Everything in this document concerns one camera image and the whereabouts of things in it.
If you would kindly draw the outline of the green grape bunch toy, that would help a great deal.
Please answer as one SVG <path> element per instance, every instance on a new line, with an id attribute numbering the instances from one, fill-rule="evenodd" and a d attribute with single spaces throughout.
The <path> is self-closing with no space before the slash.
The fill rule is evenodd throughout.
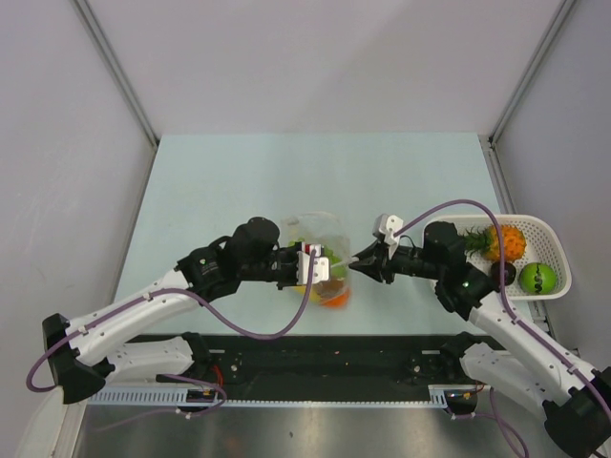
<path id="1" fill-rule="evenodd" d="M 297 245 L 299 242 L 305 242 L 303 238 L 292 240 L 288 246 Z M 330 261 L 331 267 L 331 279 L 329 281 L 345 281 L 348 277 L 348 264 L 349 259 L 346 257 L 340 257 L 340 250 L 334 250 L 330 245 L 323 243 L 325 248 L 325 254 Z"/>

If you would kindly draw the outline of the clear zip top bag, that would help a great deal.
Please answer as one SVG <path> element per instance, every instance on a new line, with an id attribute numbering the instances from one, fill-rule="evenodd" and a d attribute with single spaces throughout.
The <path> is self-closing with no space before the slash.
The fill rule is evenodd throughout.
<path id="1" fill-rule="evenodd" d="M 283 219 L 281 245 L 301 242 L 314 245 L 319 257 L 326 258 L 328 265 L 328 279 L 312 284 L 309 300 L 328 308 L 346 306 L 351 293 L 350 242 L 339 218 L 327 212 L 310 212 Z"/>

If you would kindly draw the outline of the orange toy fruit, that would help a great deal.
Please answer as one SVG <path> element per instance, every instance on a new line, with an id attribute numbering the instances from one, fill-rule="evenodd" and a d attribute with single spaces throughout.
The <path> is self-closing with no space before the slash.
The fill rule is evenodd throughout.
<path id="1" fill-rule="evenodd" d="M 321 298 L 319 304 L 324 307 L 340 308 L 348 304 L 350 299 L 350 289 L 345 290 L 343 293 L 334 296 L 333 298 Z"/>

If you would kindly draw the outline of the dark purple plum toy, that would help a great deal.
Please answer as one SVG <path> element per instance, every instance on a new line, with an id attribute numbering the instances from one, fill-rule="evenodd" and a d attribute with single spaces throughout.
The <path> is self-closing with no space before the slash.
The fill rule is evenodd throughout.
<path id="1" fill-rule="evenodd" d="M 496 286 L 503 281 L 504 286 L 512 285 L 516 279 L 516 268 L 510 262 L 495 261 L 490 268 L 490 277 Z"/>

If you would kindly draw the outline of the yellow lemon toy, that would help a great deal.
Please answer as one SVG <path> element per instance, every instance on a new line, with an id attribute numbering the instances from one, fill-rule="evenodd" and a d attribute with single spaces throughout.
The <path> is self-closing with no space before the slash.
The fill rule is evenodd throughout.
<path id="1" fill-rule="evenodd" d="M 300 294 L 302 296 L 304 296 L 306 294 L 306 286 L 305 285 L 294 286 L 294 287 L 292 287 L 292 290 L 295 293 L 298 293 L 298 294 Z M 320 303 L 321 302 L 321 297 L 318 294 L 317 285 L 316 284 L 314 284 L 314 285 L 312 285 L 310 287 L 308 300 L 310 302 L 312 302 L 312 303 Z"/>

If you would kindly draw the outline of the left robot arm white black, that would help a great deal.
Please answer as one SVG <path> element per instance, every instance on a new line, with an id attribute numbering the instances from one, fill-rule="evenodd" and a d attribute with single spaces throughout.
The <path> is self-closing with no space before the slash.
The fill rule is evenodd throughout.
<path id="1" fill-rule="evenodd" d="M 223 316 L 213 301 L 235 294 L 244 282 L 273 282 L 279 289 L 310 290 L 323 248 L 304 241 L 279 244 L 280 230 L 256 217 L 232 235 L 197 248 L 151 285 L 131 298 L 87 316 L 68 319 L 59 313 L 42 323 L 45 353 L 53 385 L 66 405 L 84 401 L 111 380 L 164 379 L 197 382 L 211 369 L 203 342 L 183 334 L 165 342 L 133 343 L 150 326 L 200 307 L 242 336 L 258 341 L 281 338 L 295 324 L 263 334 L 242 328 Z"/>

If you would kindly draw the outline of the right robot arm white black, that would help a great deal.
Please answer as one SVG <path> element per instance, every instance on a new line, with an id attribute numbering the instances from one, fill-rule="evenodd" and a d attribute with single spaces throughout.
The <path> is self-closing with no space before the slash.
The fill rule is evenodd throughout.
<path id="1" fill-rule="evenodd" d="M 440 370 L 452 383 L 468 377 L 498 390 L 543 423 L 570 457 L 590 457 L 610 439 L 610 371 L 598 370 L 524 317 L 498 282 L 470 263 L 462 235 L 446 220 L 424 229 L 423 244 L 403 246 L 392 216 L 384 216 L 375 241 L 356 254 L 350 269 L 390 284 L 398 275 L 433 281 L 449 312 L 487 333 L 506 350 L 500 355 L 463 333 Z"/>

